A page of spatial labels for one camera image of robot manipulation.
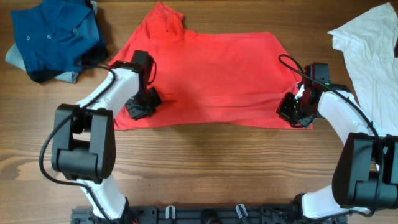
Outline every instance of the red cloth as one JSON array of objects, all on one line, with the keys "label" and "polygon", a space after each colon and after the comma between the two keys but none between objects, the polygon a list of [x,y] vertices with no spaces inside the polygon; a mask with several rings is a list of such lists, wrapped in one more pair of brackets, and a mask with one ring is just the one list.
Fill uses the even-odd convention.
[{"label": "red cloth", "polygon": [[152,117],[139,121],[124,107],[115,129],[208,122],[291,128],[276,110],[301,78],[278,61],[287,52],[276,37],[199,34],[183,28],[182,19],[158,2],[113,59],[130,61],[135,50],[148,51],[157,62],[152,85],[163,101]]}]

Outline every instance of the table top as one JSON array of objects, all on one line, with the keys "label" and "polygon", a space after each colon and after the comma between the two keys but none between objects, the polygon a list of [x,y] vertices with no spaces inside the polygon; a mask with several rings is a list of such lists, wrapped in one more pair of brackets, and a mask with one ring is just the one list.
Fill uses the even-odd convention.
[{"label": "table top", "polygon": [[[14,43],[10,11],[39,0],[0,0],[0,54]],[[99,1],[98,22],[111,55],[126,43],[155,1]],[[335,83],[353,86],[343,54],[326,32],[382,4],[351,1],[169,1],[202,33],[273,33],[302,65],[330,65]],[[0,223],[69,223],[70,210],[89,205],[77,187],[56,185],[39,171],[38,157],[60,103],[85,98],[104,79],[87,70],[76,84],[34,83],[0,62]],[[288,203],[331,183],[343,144],[325,120],[313,130],[235,124],[186,124],[116,132],[114,176],[131,205],[258,205]],[[51,170],[50,150],[45,167]],[[62,175],[52,175],[62,179]],[[396,211],[349,223],[397,223]]]}]

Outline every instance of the robotic hand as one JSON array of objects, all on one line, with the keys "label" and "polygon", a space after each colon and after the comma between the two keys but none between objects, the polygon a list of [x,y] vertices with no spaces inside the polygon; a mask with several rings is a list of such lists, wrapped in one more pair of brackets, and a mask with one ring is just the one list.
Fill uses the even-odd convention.
[{"label": "robotic hand", "polygon": [[[279,57],[303,80],[297,95],[285,95],[277,113],[298,128],[310,126],[315,118],[325,118],[345,144],[331,185],[298,194],[289,204],[130,207],[111,174],[116,158],[113,119],[127,101],[134,119],[152,114],[161,103],[155,90],[146,88],[153,59],[147,52],[136,52],[132,63],[115,63],[108,78],[88,98],[56,110],[55,129],[40,153],[40,169],[53,182],[81,187],[93,206],[73,210],[71,224],[343,224],[352,213],[370,217],[376,210],[398,208],[398,137],[373,124],[347,87],[331,83],[328,65],[314,63],[303,71],[294,61],[300,69],[296,70],[282,57],[294,59]],[[73,133],[82,131],[91,132],[89,142],[73,139]],[[56,180],[44,170],[44,151],[52,137],[52,167],[72,182]],[[372,162],[379,165],[378,171],[370,170]]]}]

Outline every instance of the white cloth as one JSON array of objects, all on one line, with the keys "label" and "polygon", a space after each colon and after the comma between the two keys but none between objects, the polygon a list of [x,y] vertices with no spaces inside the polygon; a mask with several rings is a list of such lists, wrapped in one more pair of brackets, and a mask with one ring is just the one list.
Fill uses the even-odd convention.
[{"label": "white cloth", "polygon": [[329,31],[343,52],[359,104],[388,134],[398,135],[398,17],[390,3]]}]

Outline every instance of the black cable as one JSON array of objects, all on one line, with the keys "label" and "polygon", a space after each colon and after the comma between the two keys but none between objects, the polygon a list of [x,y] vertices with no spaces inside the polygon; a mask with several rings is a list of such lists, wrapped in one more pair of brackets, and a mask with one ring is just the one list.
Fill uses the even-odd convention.
[{"label": "black cable", "polygon": [[66,124],[69,120],[71,120],[76,114],[81,113],[84,109],[86,109],[87,107],[89,107],[90,105],[92,105],[93,103],[95,103],[102,95],[104,95],[111,87],[112,85],[115,83],[116,81],[116,74],[115,72],[109,68],[109,67],[105,67],[105,66],[81,66],[84,68],[101,68],[101,69],[105,69],[109,72],[112,73],[113,78],[111,80],[111,82],[109,83],[108,86],[105,87],[105,89],[103,89],[97,96],[95,96],[92,100],[90,100],[90,102],[88,102],[86,105],[82,106],[81,108],[75,110],[72,114],[70,114],[69,116],[67,116],[64,120],[62,120],[53,130],[52,132],[49,134],[49,136],[47,137],[47,139],[44,141],[43,146],[42,146],[42,150],[40,152],[40,157],[39,157],[39,167],[40,167],[40,171],[42,172],[42,174],[44,175],[44,177],[46,177],[48,180],[56,183],[56,184],[62,184],[62,185],[70,185],[70,186],[79,186],[79,187],[83,187],[84,189],[87,190],[87,192],[89,193],[89,195],[91,196],[91,198],[94,201],[94,204],[97,206],[98,210],[101,212],[101,214],[105,217],[105,219],[109,222],[109,223],[113,223],[113,221],[111,221],[109,219],[109,217],[107,216],[107,214],[105,213],[105,211],[103,210],[103,208],[101,207],[98,199],[95,197],[93,191],[91,190],[91,187],[85,185],[85,184],[81,184],[81,183],[75,183],[75,182],[67,182],[67,181],[62,181],[62,180],[57,180],[55,178],[53,178],[52,176],[50,176],[50,174],[48,174],[45,171],[44,168],[44,154],[45,154],[45,150],[47,148],[47,146],[49,145],[51,139],[55,136],[55,134],[59,131],[60,128],[62,128],[62,126],[64,124]]},{"label": "black cable", "polygon": [[376,184],[376,193],[374,194],[374,205],[370,208],[370,212],[369,213],[364,213],[364,212],[360,212],[357,210],[350,210],[350,213],[357,213],[359,215],[362,215],[364,217],[371,217],[372,215],[374,215],[374,212],[377,210],[377,203],[379,201],[379,197],[380,197],[380,192],[381,192],[381,188],[380,185],[382,183],[382,175],[384,172],[384,153],[382,150],[382,146],[381,146],[381,142],[380,142],[380,138],[379,135],[376,131],[376,129],[373,126],[373,122],[370,121],[368,119],[368,117],[366,117],[366,115],[361,111],[361,109],[359,109],[351,100],[349,100],[348,97],[343,96],[341,93],[337,92],[336,90],[333,90],[331,88],[329,88],[327,85],[325,85],[324,83],[315,80],[307,75],[305,75],[303,72],[298,71],[297,69],[291,67],[290,65],[286,64],[283,60],[282,57],[287,57],[289,59],[291,59],[291,61],[293,61],[296,65],[298,65],[299,63],[294,60],[294,58],[292,58],[289,55],[285,55],[285,54],[281,54],[279,55],[278,59],[279,61],[285,65],[287,68],[289,68],[290,70],[292,70],[295,73],[298,73],[299,75],[321,85],[323,88],[326,88],[327,90],[331,91],[332,93],[336,94],[337,96],[341,97],[342,99],[345,100],[346,103],[348,103],[350,106],[352,106],[358,113],[359,115],[361,115],[362,119],[364,119],[365,123],[367,124],[368,128],[373,132],[374,137],[376,138],[376,145],[377,145],[377,149],[379,151],[379,178],[377,180],[377,184]]},{"label": "black cable", "polygon": [[152,80],[150,81],[150,82],[148,82],[148,84],[147,85],[150,85],[150,84],[152,84],[154,81],[155,81],[155,78],[156,78],[156,72],[157,72],[157,64],[156,64],[156,62],[154,61],[154,64],[155,64],[155,68],[154,68],[154,77],[152,78]]}]

